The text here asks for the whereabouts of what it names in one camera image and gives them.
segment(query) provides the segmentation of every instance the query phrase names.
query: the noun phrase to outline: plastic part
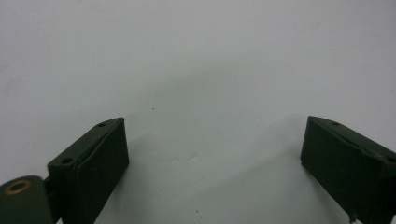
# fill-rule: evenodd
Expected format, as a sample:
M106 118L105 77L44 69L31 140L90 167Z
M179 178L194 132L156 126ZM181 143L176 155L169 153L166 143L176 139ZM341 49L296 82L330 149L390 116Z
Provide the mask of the plastic part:
M124 119L95 125L48 164L1 186L0 223L91 224L129 164Z
M395 212L396 154L346 126L309 117L302 165L349 214L389 224Z

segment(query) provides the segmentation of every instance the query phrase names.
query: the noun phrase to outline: screw hole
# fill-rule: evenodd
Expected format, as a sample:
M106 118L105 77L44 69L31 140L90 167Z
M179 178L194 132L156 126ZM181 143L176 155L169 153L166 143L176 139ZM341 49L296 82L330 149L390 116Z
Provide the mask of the screw hole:
M28 189L30 187L31 183L29 180L20 180L17 181L11 185L9 185L6 190L5 193L6 195L13 195L13 194L17 194L17 193L21 193L24 190Z
M70 162L72 162L73 161L73 159L71 159L71 158L66 158L66 159L63 159L62 160L62 164L69 164Z

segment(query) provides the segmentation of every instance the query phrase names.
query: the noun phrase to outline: white background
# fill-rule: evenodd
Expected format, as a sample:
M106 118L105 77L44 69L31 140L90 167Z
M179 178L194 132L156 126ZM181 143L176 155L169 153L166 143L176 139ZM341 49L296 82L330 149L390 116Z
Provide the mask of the white background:
M125 117L96 223L348 223L300 165L306 118L395 150L395 72L392 0L2 0L0 182Z

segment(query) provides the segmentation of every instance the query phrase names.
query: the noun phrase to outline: mounting hole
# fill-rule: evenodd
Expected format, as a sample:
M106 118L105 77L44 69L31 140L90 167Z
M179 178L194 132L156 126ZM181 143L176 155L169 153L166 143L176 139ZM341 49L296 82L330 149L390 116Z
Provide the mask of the mounting hole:
M392 158L392 157L387 157L387 160L391 162L396 162L396 158Z
M18 193L23 192L26 189L29 189L30 186L31 186L31 183L29 180L20 180L20 181L10 184L5 189L5 194L6 195L18 194Z
M70 162L72 162L73 161L73 159L71 159L71 158L66 158L66 159L63 159L62 160L62 164L69 164Z

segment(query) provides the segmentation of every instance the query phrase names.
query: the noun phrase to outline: white surface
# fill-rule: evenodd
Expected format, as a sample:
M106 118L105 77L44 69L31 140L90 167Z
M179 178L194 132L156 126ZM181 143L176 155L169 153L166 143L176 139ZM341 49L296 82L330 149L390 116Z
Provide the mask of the white surface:
M308 115L396 149L395 1L0 3L0 182L126 118L96 223L348 223L300 165Z

